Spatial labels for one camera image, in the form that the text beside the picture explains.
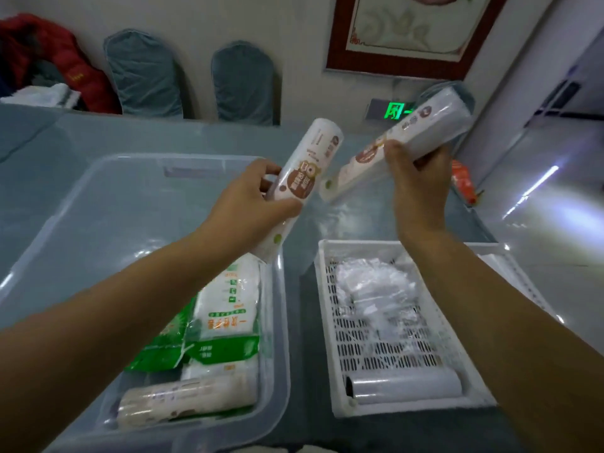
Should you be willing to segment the person's left hand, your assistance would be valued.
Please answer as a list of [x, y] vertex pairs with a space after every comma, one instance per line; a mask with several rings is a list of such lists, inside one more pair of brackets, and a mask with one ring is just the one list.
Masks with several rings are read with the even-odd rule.
[[278, 175], [282, 168], [259, 158], [250, 163], [219, 196], [207, 219], [194, 236], [204, 248], [227, 263], [252, 251], [280, 223], [262, 221], [265, 193], [271, 186], [267, 175]]

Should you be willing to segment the person's right hand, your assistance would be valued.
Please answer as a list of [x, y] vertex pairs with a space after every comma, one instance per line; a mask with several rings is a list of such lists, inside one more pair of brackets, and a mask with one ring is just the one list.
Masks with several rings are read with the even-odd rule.
[[412, 161], [412, 183], [397, 185], [393, 180], [393, 208], [397, 235], [407, 246], [445, 233], [452, 158], [448, 145], [441, 145], [415, 161], [404, 147]]

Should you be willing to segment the white printed bag roll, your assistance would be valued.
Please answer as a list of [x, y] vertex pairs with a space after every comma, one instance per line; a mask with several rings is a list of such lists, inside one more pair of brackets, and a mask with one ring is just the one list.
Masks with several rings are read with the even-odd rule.
[[132, 388], [120, 400], [117, 427], [142, 428], [247, 408], [257, 402], [258, 387], [257, 374], [239, 372]]
[[[305, 204], [343, 141], [343, 132], [336, 123], [315, 119], [268, 190], [266, 199], [275, 202], [291, 198]], [[264, 263], [272, 263], [297, 220], [294, 217], [280, 223], [251, 253]]]
[[387, 141], [403, 144], [410, 160], [415, 161], [462, 136], [472, 124], [472, 111], [459, 87], [445, 85], [322, 181], [320, 197], [327, 203], [335, 202], [386, 174], [383, 146]]

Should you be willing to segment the person's right forearm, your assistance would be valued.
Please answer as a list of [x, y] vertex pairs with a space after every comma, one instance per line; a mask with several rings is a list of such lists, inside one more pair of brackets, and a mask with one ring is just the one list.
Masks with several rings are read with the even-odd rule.
[[522, 442], [604, 453], [604, 356], [449, 232], [399, 238]]

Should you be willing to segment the person's left forearm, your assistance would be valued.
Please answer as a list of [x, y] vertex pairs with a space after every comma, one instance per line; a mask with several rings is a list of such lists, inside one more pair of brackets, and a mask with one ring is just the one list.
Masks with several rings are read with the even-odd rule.
[[0, 330], [0, 453], [40, 453], [237, 256], [200, 231]]

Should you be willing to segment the green lit exit sign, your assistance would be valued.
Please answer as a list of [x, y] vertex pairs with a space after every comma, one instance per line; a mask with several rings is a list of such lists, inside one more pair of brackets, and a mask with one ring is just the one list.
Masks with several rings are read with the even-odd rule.
[[366, 121], [400, 121], [415, 109], [414, 101], [397, 101], [386, 99], [371, 99], [366, 108]]

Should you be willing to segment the orange plastic bag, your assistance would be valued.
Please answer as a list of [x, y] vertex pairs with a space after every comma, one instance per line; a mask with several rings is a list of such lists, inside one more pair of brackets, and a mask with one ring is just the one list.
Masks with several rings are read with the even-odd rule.
[[469, 169], [460, 161], [452, 161], [452, 182], [469, 206], [477, 203], [478, 196]]

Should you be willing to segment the green and white packet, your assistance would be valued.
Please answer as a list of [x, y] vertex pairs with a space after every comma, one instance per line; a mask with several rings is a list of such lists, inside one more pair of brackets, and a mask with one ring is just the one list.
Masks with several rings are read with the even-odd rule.
[[156, 373], [178, 367], [183, 354], [185, 334], [191, 321], [196, 298], [189, 303], [124, 367], [126, 372]]
[[260, 291], [260, 259], [245, 254], [198, 293], [184, 338], [189, 364], [226, 364], [257, 355]]

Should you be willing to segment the crumpled clear plastic wrap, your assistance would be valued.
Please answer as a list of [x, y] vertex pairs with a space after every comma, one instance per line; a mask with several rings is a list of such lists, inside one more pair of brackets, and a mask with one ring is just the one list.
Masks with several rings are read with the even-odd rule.
[[399, 341], [404, 327], [419, 322], [415, 311], [422, 291], [419, 271], [408, 257], [394, 263], [379, 258], [345, 258], [335, 268], [335, 312], [360, 320], [374, 338]]

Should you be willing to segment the red framed floral picture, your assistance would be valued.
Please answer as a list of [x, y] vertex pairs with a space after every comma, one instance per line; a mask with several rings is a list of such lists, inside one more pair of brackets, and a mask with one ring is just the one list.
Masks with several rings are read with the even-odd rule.
[[463, 81], [508, 0], [335, 0], [326, 69]]

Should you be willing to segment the white slotted plastic basket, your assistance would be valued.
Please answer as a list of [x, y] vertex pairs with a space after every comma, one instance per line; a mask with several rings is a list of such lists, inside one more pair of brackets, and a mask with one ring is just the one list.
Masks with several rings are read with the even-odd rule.
[[[379, 258], [394, 263], [412, 258], [399, 242], [321, 240], [314, 265], [328, 358], [330, 399], [335, 417], [360, 417], [396, 412], [490, 408], [497, 401], [442, 313], [421, 275], [422, 291], [415, 307], [419, 322], [404, 327], [399, 341], [374, 338], [360, 320], [340, 317], [335, 308], [335, 268], [345, 258]], [[418, 402], [360, 405], [345, 392], [352, 372], [405, 367], [447, 366], [460, 378], [463, 396]]]

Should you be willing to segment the clear plastic storage bin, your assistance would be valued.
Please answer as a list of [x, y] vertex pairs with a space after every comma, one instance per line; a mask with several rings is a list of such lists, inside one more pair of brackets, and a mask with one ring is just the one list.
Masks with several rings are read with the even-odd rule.
[[[147, 153], [96, 160], [0, 281], [0, 328], [186, 236], [252, 159]], [[283, 255], [261, 263], [260, 275], [259, 395], [252, 409], [122, 431], [115, 417], [128, 389], [179, 379], [176, 371], [124, 372], [43, 453], [215, 453], [268, 435], [291, 388]]]

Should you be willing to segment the plain white bag roll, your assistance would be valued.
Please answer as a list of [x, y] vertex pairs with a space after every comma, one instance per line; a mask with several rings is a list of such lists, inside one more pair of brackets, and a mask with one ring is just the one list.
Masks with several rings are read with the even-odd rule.
[[457, 373], [447, 366], [352, 372], [345, 392], [360, 405], [418, 402], [463, 396]]

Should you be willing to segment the white folded cloth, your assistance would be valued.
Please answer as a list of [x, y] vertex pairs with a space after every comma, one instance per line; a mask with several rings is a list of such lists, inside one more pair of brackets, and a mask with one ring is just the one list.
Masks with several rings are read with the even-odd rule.
[[80, 97], [80, 92], [71, 89], [64, 83], [57, 83], [51, 87], [27, 86], [17, 90], [9, 97], [0, 98], [0, 103], [73, 109], [77, 106]]

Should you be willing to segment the red jacket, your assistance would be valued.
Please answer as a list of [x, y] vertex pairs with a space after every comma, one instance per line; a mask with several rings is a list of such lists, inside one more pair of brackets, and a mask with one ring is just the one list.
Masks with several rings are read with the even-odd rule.
[[31, 84], [36, 63], [44, 61], [56, 68], [70, 89], [80, 92], [88, 111], [122, 113], [106, 74], [92, 65], [75, 35], [54, 22], [28, 13], [0, 20], [0, 58], [17, 89]]

